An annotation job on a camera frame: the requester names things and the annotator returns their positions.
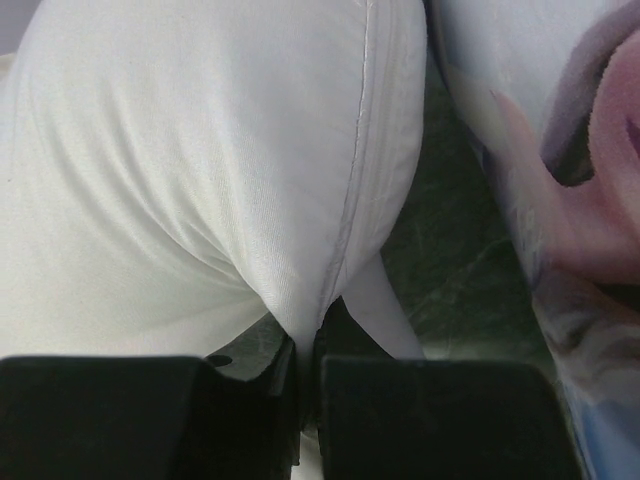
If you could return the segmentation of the blue Elsa pillow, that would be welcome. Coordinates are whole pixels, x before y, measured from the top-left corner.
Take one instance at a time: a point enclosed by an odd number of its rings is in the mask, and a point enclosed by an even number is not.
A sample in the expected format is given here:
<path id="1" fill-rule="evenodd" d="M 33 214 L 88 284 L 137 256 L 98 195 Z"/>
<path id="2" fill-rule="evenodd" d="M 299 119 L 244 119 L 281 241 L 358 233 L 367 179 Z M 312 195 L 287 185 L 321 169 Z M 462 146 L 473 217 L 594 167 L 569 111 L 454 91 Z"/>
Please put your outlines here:
<path id="1" fill-rule="evenodd" d="M 591 479 L 639 475 L 639 5 L 431 1 Z"/>

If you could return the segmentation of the white pillow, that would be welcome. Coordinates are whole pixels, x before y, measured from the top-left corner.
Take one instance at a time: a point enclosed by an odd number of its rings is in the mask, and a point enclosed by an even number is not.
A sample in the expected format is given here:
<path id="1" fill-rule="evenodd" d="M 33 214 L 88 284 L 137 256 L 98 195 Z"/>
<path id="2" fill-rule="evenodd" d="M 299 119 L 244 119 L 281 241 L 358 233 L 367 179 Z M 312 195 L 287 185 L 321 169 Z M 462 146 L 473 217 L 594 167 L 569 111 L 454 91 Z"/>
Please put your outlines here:
<path id="1" fill-rule="evenodd" d="M 422 141 L 418 1 L 44 1 L 2 59 L 1 352 L 205 356 L 329 306 L 418 358 L 380 250 Z"/>

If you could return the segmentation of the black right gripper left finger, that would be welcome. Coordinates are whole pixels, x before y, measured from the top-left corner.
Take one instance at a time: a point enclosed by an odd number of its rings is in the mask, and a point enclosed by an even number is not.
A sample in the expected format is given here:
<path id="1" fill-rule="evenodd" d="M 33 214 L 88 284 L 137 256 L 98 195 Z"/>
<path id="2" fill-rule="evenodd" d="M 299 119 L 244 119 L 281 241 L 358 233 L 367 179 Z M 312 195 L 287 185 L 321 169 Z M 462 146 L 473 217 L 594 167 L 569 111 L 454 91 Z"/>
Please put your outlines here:
<path id="1" fill-rule="evenodd" d="M 6 358 L 5 479 L 287 479 L 293 341 L 265 319 L 206 357 Z"/>

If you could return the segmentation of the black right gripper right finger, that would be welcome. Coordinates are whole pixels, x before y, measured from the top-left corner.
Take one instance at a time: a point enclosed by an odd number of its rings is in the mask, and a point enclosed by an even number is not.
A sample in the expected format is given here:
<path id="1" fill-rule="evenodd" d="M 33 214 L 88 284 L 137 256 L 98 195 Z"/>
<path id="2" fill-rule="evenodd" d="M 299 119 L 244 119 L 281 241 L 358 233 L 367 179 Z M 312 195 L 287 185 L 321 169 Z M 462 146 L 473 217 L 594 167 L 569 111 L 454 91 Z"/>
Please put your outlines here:
<path id="1" fill-rule="evenodd" d="M 578 479 L 551 384 L 498 361 L 396 360 L 342 300 L 316 337 L 316 399 L 328 479 Z"/>

